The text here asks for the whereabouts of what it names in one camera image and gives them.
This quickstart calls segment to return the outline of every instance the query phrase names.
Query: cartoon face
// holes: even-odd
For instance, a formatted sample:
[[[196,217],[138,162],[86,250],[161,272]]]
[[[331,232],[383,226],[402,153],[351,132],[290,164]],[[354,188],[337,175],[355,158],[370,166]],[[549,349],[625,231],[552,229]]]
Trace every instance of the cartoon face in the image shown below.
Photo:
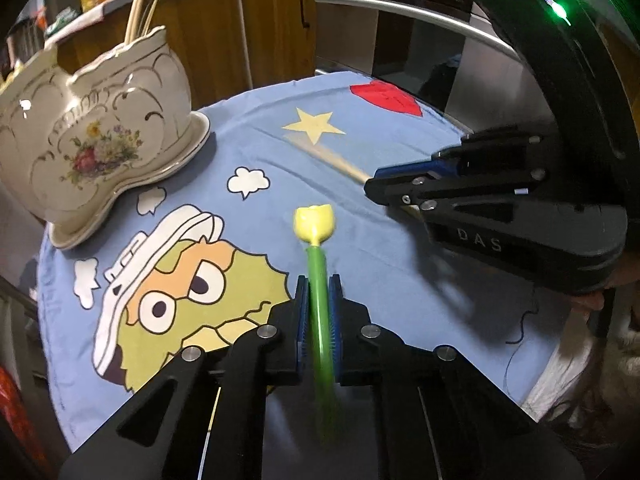
[[[264,254],[245,253],[226,240],[177,241],[126,302],[101,375],[137,391],[181,348],[210,351],[233,343],[289,299],[286,279]]]

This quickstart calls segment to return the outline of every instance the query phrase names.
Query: ceramic saucer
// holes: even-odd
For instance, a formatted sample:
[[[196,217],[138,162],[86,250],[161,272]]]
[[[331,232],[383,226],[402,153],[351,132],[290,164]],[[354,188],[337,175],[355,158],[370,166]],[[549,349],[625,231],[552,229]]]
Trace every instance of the ceramic saucer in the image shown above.
[[[98,209],[90,221],[77,231],[69,234],[65,231],[64,224],[49,224],[49,240],[51,240],[52,245],[61,250],[76,247],[76,245],[81,244],[89,236],[95,233],[102,222],[104,222],[117,197],[127,189],[146,186],[147,184],[163,180],[187,164],[195,154],[200,151],[200,148],[209,138],[209,119],[207,116],[200,112],[191,112],[190,118],[191,122],[184,134],[191,136],[191,139],[185,149],[182,150],[174,160],[168,162],[162,168],[151,173],[147,173],[146,175],[137,176],[129,180],[123,180],[114,188],[109,199],[101,206],[100,209]]]

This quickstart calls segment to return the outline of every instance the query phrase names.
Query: yellow and green utensil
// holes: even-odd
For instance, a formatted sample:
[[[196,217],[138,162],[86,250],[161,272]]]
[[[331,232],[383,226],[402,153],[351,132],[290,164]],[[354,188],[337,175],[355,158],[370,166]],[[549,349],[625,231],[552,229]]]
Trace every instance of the yellow and green utensil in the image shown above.
[[[329,312],[326,259],[320,244],[335,228],[330,205],[313,205],[296,209],[293,229],[306,249],[310,289],[310,340],[316,384],[317,423],[323,441],[332,440],[337,426],[337,398],[334,390],[334,342]]]

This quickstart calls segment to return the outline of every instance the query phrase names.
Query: cartoon hat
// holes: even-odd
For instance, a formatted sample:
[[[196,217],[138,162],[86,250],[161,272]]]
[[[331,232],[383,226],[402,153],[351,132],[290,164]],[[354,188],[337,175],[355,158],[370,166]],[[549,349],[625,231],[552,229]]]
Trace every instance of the cartoon hat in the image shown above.
[[[137,233],[113,267],[104,271],[110,285],[102,299],[94,346],[94,367],[100,375],[104,375],[113,358],[124,307],[158,261],[181,240],[197,242],[204,237],[210,243],[215,242],[223,227],[222,218],[196,206],[183,205],[165,216],[149,236]]]

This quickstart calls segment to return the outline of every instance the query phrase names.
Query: human hand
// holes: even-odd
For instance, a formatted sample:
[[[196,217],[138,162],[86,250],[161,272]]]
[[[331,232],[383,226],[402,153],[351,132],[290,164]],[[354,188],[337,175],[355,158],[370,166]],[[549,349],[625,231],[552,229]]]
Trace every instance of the human hand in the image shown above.
[[[640,253],[624,252],[613,270],[604,288],[626,285],[640,280]],[[594,310],[602,310],[604,297],[602,291],[591,292],[584,296],[572,296],[572,309],[588,315]],[[640,319],[640,305],[634,304],[636,319]]]

